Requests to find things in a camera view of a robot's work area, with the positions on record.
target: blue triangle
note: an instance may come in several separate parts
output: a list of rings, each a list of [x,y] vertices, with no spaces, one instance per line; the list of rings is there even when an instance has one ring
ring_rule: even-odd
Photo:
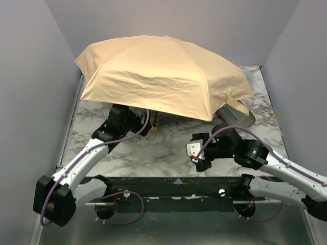
[[[174,182],[174,184],[179,185],[179,184],[183,184],[183,182],[178,178],[178,179]]]

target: umbrella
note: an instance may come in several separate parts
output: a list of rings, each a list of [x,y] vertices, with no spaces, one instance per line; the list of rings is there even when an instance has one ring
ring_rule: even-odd
[[[82,100],[147,108],[205,121],[225,104],[252,97],[241,69],[193,43],[135,36],[90,44],[75,60],[85,75]]]

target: gray wall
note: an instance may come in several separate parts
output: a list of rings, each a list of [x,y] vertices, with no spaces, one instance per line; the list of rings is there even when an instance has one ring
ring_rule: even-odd
[[[90,43],[170,35],[262,65],[299,0],[46,0],[75,57]]]
[[[0,1],[0,244],[28,244],[35,184],[54,171],[79,84],[42,0]]]
[[[262,72],[290,158],[327,176],[326,0],[300,1]]]

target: beige fabric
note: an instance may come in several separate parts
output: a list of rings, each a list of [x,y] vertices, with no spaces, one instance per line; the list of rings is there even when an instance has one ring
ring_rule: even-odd
[[[89,45],[76,59],[86,78],[81,99],[211,121],[252,97],[244,73],[221,56],[169,36],[136,36]]]

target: gray floor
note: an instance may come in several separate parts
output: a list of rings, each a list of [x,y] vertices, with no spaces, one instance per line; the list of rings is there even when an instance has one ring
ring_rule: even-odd
[[[256,218],[275,214],[280,204],[257,204]],[[103,225],[95,221],[93,206],[79,209],[64,228],[44,229],[42,245],[311,245],[314,244],[303,211],[286,206],[270,222],[253,223],[235,213],[146,213],[126,226]],[[117,214],[128,220],[135,214]]]

